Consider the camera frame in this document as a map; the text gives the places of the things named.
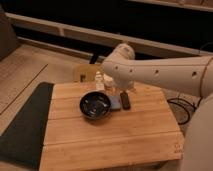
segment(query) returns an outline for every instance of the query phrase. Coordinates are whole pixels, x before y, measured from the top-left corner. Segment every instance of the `wood grain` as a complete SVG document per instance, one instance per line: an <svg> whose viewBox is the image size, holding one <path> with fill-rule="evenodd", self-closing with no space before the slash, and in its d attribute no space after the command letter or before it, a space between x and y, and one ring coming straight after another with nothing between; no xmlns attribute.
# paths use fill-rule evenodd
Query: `wood grain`
<svg viewBox="0 0 213 171"><path fill-rule="evenodd" d="M45 146L40 171L92 170L179 159L180 132Z"/></svg>
<svg viewBox="0 0 213 171"><path fill-rule="evenodd" d="M122 110L123 113L127 112L139 112L147 113L153 110L153 106L158 105L158 110L170 111L167 102L161 91L153 91L150 96L150 92L139 92L138 95L129 92L129 98L131 102L130 111ZM53 99L50 105L49 119L64 119L81 117L82 113L79 108L80 98L66 98L66 99Z"/></svg>
<svg viewBox="0 0 213 171"><path fill-rule="evenodd" d="M26 59L0 83L0 113L17 98L34 77L45 67L44 62Z"/></svg>
<svg viewBox="0 0 213 171"><path fill-rule="evenodd" d="M180 131L179 127L167 109L153 109L149 112L114 112L111 113L111 117L101 121L88 121L83 117L49 120L44 145L175 131Z"/></svg>

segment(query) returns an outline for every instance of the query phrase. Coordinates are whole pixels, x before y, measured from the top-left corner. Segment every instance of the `black mat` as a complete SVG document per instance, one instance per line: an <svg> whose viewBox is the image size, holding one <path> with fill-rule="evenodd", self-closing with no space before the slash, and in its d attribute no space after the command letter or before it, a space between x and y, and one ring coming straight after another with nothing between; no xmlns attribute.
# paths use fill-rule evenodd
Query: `black mat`
<svg viewBox="0 0 213 171"><path fill-rule="evenodd" d="M0 137L0 160L39 168L53 84L40 83Z"/></svg>

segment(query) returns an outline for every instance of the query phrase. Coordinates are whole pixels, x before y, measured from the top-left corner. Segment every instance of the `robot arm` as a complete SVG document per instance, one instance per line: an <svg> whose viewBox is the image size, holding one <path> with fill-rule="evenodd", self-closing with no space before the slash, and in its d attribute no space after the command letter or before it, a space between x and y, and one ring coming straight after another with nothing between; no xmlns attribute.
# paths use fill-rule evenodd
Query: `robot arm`
<svg viewBox="0 0 213 171"><path fill-rule="evenodd" d="M121 89L137 81L198 97L207 97L213 92L211 56L143 61L136 61L134 57L129 45L120 44L102 64L104 72L113 77Z"/></svg>

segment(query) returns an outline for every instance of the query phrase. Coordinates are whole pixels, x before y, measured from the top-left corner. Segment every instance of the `floor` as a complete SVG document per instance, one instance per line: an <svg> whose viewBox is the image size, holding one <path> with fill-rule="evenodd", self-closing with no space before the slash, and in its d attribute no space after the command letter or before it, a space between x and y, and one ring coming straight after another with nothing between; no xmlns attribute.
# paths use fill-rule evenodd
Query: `floor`
<svg viewBox="0 0 213 171"><path fill-rule="evenodd" d="M0 62L0 135L40 82L64 83L73 81L73 69L88 60L23 44ZM164 90L167 98L178 93ZM182 95L189 101L194 97ZM173 171L177 162L170 162L162 171ZM0 161L2 171L28 171Z"/></svg>

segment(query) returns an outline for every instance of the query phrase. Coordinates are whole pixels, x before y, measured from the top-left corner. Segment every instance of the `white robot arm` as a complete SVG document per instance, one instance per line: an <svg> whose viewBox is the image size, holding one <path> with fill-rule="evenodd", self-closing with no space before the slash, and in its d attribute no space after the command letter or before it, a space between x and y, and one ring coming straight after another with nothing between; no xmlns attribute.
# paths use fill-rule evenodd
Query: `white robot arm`
<svg viewBox="0 0 213 171"><path fill-rule="evenodd" d="M198 97L213 92L211 56L143 61L134 57L129 45L120 44L102 64L104 72L121 89L126 89L130 81L137 81Z"/></svg>
<svg viewBox="0 0 213 171"><path fill-rule="evenodd" d="M188 127L180 171L213 170L213 57L134 60L127 44L118 45L104 60L104 72L120 89L132 81L204 97Z"/></svg>

